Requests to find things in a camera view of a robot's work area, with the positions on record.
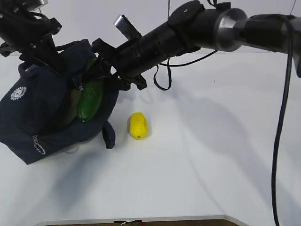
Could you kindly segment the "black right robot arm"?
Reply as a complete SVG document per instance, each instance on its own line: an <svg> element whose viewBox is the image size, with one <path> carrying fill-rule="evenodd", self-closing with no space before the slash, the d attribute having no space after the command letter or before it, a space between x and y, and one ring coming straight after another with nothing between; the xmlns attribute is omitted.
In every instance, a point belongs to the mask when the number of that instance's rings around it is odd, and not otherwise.
<svg viewBox="0 0 301 226"><path fill-rule="evenodd" d="M192 0L146 35L140 34L124 15L116 19L115 26L127 41L114 48L102 39L95 40L92 50L99 56L83 75L83 82L105 78L119 90L128 90L131 84L144 89L142 73L169 58L202 48L233 52L241 46L289 54L297 75L301 73L301 19L297 16L248 17L229 2L206 9L198 0Z"/></svg>

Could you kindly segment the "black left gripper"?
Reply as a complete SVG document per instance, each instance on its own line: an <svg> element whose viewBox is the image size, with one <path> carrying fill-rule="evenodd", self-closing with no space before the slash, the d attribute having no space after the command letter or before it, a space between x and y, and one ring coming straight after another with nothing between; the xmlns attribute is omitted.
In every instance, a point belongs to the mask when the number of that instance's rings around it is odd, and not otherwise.
<svg viewBox="0 0 301 226"><path fill-rule="evenodd" d="M0 2L0 54L13 52L28 55L34 63L45 65L56 73L63 72L63 60L56 50L52 36L62 25L37 10L28 11L22 0Z"/></svg>

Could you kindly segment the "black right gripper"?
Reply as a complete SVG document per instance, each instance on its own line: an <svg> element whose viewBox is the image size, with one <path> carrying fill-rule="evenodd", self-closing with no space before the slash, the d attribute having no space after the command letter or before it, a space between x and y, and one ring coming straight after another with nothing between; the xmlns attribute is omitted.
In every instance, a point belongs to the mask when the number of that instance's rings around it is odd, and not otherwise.
<svg viewBox="0 0 301 226"><path fill-rule="evenodd" d="M99 56L96 60L87 63L86 70L80 76L80 82L105 81L107 90L128 91L131 89L131 84L135 84L139 90L146 88L146 80L141 74L130 78L122 72L115 47L102 39L97 39L92 42L92 50Z"/></svg>

